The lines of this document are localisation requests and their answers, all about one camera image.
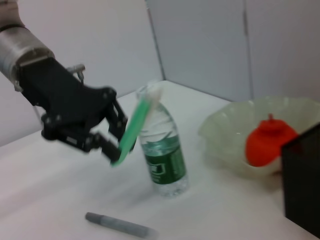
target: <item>red object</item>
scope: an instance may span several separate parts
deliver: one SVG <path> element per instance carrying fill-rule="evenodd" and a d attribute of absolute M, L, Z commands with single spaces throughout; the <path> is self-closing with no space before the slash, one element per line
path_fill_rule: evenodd
<path fill-rule="evenodd" d="M 254 167 L 263 167 L 270 164 L 281 155 L 281 147 L 297 137 L 296 131 L 286 122 L 273 118 L 263 120 L 247 138 L 245 155 Z"/>

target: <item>green bottle label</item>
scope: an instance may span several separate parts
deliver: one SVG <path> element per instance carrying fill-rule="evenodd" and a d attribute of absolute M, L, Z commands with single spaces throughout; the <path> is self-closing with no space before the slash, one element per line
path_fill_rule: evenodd
<path fill-rule="evenodd" d="M 180 146 L 163 156 L 145 155 L 152 181 L 156 184 L 172 184 L 186 175 L 186 166 Z"/>

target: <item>black box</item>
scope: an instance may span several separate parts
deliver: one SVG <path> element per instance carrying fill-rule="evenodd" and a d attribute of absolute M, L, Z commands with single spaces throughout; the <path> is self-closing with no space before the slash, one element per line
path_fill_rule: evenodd
<path fill-rule="evenodd" d="M 282 147 L 285 216 L 320 238 L 320 124 Z"/>

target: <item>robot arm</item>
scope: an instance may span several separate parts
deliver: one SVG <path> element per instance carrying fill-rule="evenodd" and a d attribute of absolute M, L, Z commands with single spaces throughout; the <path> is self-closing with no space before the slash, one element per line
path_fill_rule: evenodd
<path fill-rule="evenodd" d="M 33 105 L 45 109 L 42 136 L 59 140 L 84 152 L 102 149 L 112 163 L 121 151 L 101 134 L 90 133 L 104 118 L 118 141 L 128 119 L 110 87 L 93 89 L 83 85 L 83 65 L 65 69 L 53 52 L 22 23 L 18 4 L 0 0 L 0 71 L 16 91 Z"/>

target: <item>white wall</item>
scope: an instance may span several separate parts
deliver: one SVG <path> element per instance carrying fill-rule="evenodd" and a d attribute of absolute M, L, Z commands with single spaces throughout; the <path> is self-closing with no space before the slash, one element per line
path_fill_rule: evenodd
<path fill-rule="evenodd" d="M 148 0 L 168 80 L 229 100 L 250 96 L 242 0 Z"/>
<path fill-rule="evenodd" d="M 246 2 L 254 96 L 320 101 L 320 1 Z"/>
<path fill-rule="evenodd" d="M 85 83 L 119 95 L 161 79 L 144 0 L 20 0 L 26 26 L 65 67 L 83 63 Z M 0 76 L 0 146 L 41 129 L 34 110 Z"/>

